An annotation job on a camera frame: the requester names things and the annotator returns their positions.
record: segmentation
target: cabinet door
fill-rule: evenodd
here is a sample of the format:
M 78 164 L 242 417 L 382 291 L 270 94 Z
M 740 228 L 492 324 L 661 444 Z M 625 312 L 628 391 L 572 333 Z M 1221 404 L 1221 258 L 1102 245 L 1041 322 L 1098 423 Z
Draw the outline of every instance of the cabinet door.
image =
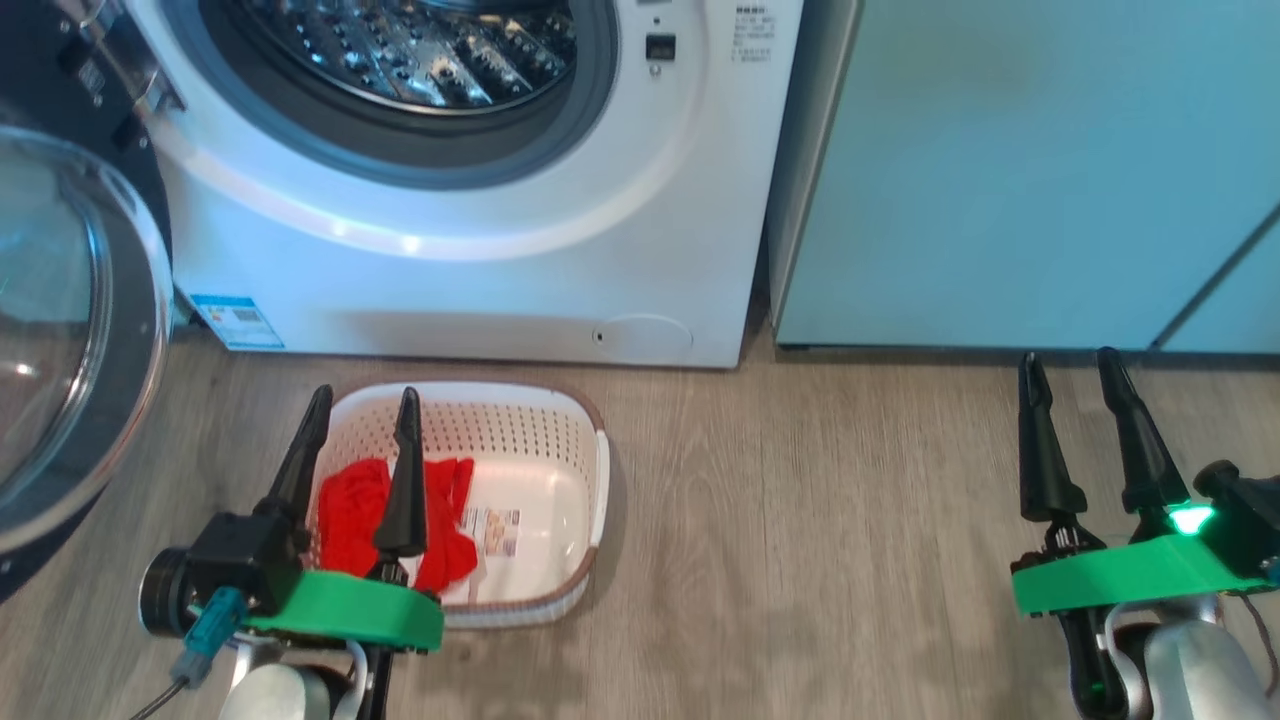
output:
M 1280 196 L 1277 38 L 1265 0 L 868 0 L 778 341 L 1149 346 Z
M 1280 225 L 1272 225 L 1164 346 L 1280 354 Z

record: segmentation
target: wooden floor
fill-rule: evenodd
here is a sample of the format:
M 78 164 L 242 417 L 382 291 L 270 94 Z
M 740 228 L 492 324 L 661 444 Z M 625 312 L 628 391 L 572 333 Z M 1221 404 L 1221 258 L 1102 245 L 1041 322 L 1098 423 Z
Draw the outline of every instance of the wooden floor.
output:
M 83 528 L 0 607 L 0 719 L 127 717 L 168 685 L 177 642 L 143 635 L 157 550 L 246 511 L 311 391 L 440 378 L 552 380 L 600 407 L 614 480 L 594 584 L 543 629 L 457 633 L 402 659 L 393 719 L 1068 719 L 1056 625 L 1018 616 L 1011 365 L 776 357 L 733 373 L 229 355 L 178 343 L 129 457 Z M 1132 527 L 1092 369 L 1051 365 L 1085 524 Z M 1188 479 L 1230 457 L 1280 473 L 1280 374 L 1135 369 Z M 1280 626 L 1280 602 L 1261 598 Z M 1229 626 L 1260 669 L 1238 601 Z M 214 719 L 229 657 L 160 719 Z

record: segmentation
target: red clothing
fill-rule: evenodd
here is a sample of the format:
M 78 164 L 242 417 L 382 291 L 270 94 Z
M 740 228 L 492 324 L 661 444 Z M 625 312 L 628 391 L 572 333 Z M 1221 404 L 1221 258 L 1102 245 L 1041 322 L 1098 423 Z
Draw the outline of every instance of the red clothing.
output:
M 475 461 L 442 460 L 422 466 L 426 491 L 426 555 L 413 588 L 439 594 L 476 569 L 476 546 L 458 532 Z M 320 568 L 364 578 L 378 562 L 374 532 L 390 496 L 385 460 L 361 460 L 324 480 L 316 507 Z

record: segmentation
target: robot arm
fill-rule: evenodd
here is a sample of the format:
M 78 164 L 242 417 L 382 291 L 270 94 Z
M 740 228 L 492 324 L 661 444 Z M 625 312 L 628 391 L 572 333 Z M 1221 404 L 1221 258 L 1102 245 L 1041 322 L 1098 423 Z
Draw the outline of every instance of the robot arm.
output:
M 1270 591 L 1280 579 L 1280 483 L 1216 462 L 1194 482 L 1212 505 L 1189 505 L 1119 354 L 1100 351 L 1098 369 L 1120 436 L 1121 498 L 1138 528 L 1126 546 L 1107 548 L 1080 525 L 1088 502 L 1068 475 L 1044 370 L 1028 355 L 1019 372 L 1021 514 L 1050 528 L 1042 550 L 1011 565 L 1019 607 L 1062 626 L 1082 717 L 1270 717 L 1248 657 L 1220 623 L 1219 593 Z M 1140 611 L 1160 621 L 1124 621 Z
M 379 559 L 367 578 L 303 570 L 310 547 L 307 506 L 316 457 L 328 437 L 333 389 L 316 391 L 271 491 L 251 515 L 214 516 L 189 550 L 163 551 L 140 592 L 143 628 L 160 637 L 186 637 L 188 652 L 174 666 L 175 687 L 197 687 L 225 632 L 204 643 L 195 662 L 192 637 L 215 597 L 247 598 L 234 614 L 236 675 L 221 720 L 274 716 L 381 720 L 394 656 L 439 650 L 444 614 L 439 601 L 408 589 L 402 557 L 426 550 L 422 484 L 422 420 L 417 392 L 406 388 L 396 424 L 399 456 L 390 497 L 374 534 Z M 320 666 L 288 665 L 289 650 L 342 650 L 353 659 L 348 676 Z M 196 671 L 189 667 L 196 666 Z

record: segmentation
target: white plastic basket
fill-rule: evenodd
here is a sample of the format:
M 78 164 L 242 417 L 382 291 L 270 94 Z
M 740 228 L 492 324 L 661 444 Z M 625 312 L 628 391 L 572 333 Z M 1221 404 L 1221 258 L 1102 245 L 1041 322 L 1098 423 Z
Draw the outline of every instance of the white plastic basket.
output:
M 440 601 L 451 629 L 512 628 L 563 618 L 582 598 L 604 533 L 609 441 L 589 402 L 544 387 L 424 382 L 367 387 L 333 407 L 316 462 L 307 525 L 319 548 L 316 498 L 325 478 L 357 460 L 394 462 L 401 395 L 422 402 L 426 460 L 471 457 L 467 518 L 480 566 Z M 490 514 L 500 528 L 485 543 Z M 314 565 L 314 556 L 305 559 Z M 411 582 L 420 559 L 406 561 Z

